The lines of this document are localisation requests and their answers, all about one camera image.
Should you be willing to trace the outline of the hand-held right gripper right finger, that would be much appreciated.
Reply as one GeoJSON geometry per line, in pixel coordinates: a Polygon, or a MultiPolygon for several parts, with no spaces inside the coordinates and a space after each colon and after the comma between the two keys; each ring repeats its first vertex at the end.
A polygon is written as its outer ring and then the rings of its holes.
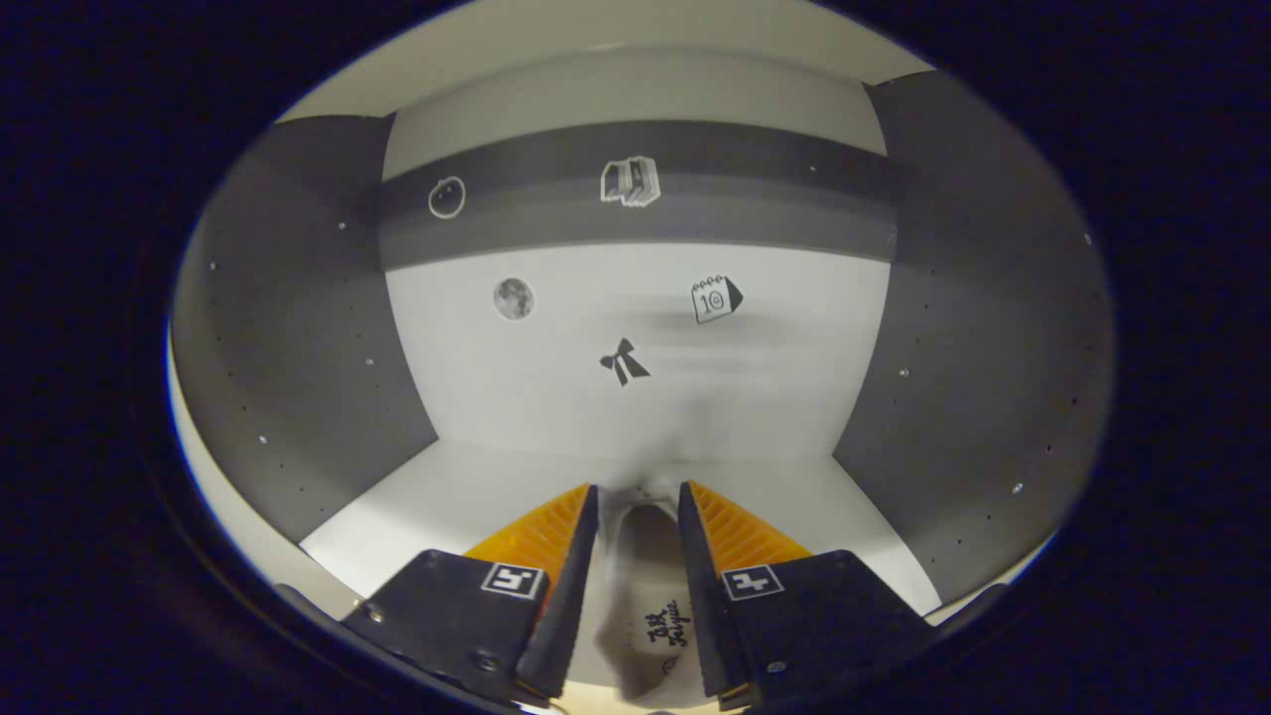
{"type": "Polygon", "coordinates": [[[723,711],[799,711],[899,669],[938,631],[848,549],[813,555],[699,483],[679,533],[705,695],[723,711]]]}

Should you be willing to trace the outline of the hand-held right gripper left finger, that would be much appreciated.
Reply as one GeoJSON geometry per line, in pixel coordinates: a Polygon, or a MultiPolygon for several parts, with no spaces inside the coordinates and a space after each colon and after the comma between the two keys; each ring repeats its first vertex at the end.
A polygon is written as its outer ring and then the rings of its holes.
{"type": "Polygon", "coordinates": [[[386,657],[494,704],[562,696],[599,530],[583,484],[463,555],[426,549],[344,617],[386,657]]]}

